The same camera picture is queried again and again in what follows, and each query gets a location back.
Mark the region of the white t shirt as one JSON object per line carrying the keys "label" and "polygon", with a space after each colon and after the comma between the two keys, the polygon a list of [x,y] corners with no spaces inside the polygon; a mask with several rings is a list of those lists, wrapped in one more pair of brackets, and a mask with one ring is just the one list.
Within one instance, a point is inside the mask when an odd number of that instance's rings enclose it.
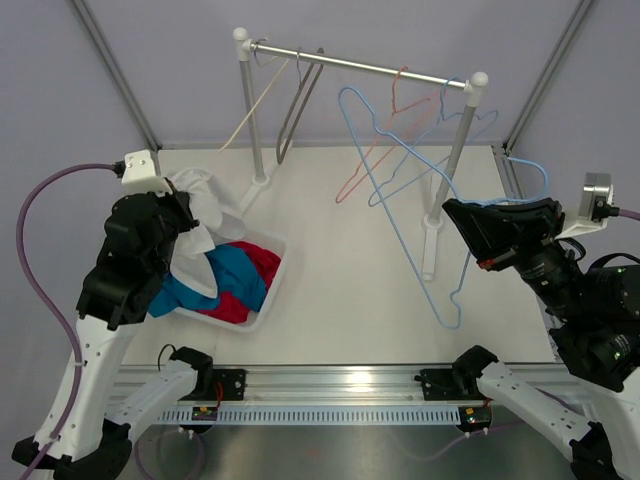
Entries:
{"label": "white t shirt", "polygon": [[189,195],[189,208],[198,225],[181,233],[170,265],[171,275],[181,284],[208,299],[218,296],[218,282],[206,257],[217,241],[241,240],[246,226],[230,190],[213,174],[185,169],[170,178],[178,191]]}

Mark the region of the blue t shirt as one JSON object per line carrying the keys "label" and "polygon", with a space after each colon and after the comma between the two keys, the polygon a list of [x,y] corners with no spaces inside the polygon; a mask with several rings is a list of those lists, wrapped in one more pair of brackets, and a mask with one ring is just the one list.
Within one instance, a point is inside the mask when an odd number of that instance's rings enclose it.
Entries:
{"label": "blue t shirt", "polygon": [[184,308],[227,323],[239,324],[262,308],[268,287],[240,247],[224,244],[189,260],[174,263],[148,313],[164,316]]}

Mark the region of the red t shirt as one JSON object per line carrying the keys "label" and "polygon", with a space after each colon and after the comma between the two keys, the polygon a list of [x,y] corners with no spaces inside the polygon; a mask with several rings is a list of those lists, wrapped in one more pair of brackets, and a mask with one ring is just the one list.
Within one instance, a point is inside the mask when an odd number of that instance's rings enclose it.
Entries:
{"label": "red t shirt", "polygon": [[218,296],[199,300],[196,312],[238,325],[250,312],[259,312],[281,258],[246,241],[222,244],[206,253],[218,287]]}

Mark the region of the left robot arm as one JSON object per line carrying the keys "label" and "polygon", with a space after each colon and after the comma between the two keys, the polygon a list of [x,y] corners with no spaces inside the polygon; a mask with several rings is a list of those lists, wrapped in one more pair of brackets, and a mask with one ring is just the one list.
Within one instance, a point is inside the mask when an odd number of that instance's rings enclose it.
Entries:
{"label": "left robot arm", "polygon": [[197,224],[185,192],[131,194],[114,204],[96,265],[83,281],[72,354],[55,402],[38,432],[15,444],[15,462],[29,472],[50,470],[56,479],[115,479],[166,408],[212,392],[212,358],[181,347],[134,394],[107,406],[126,351],[161,290],[174,244]]}

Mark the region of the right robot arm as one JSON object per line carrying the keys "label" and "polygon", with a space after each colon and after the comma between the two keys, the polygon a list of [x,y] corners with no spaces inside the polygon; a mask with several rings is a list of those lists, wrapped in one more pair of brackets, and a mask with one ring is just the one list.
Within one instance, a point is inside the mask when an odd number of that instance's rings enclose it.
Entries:
{"label": "right robot arm", "polygon": [[593,416],[563,407],[475,345],[445,368],[417,374],[425,400],[498,403],[544,436],[578,479],[639,475],[639,260],[612,253],[581,269],[584,248],[565,237],[559,202],[518,205],[447,200],[444,211],[478,266],[513,268],[559,321],[550,330]]}

